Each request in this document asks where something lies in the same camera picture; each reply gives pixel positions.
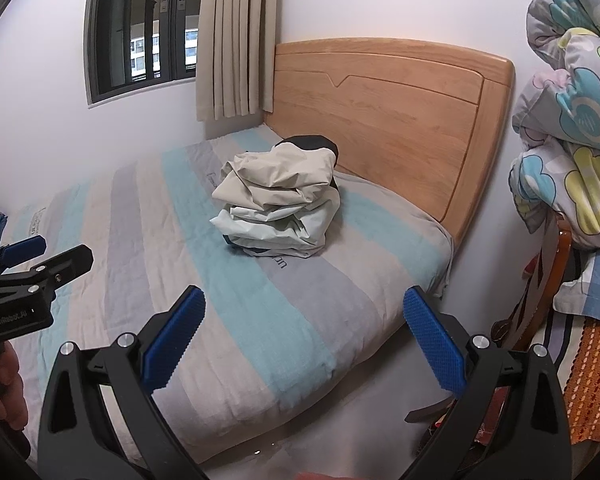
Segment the left hand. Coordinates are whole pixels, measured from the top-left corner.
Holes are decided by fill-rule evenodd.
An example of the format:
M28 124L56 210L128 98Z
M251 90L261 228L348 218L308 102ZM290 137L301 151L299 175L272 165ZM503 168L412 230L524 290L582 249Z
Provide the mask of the left hand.
M15 431L23 430L29 418L19 369L17 353L5 341L0 352L0 420Z

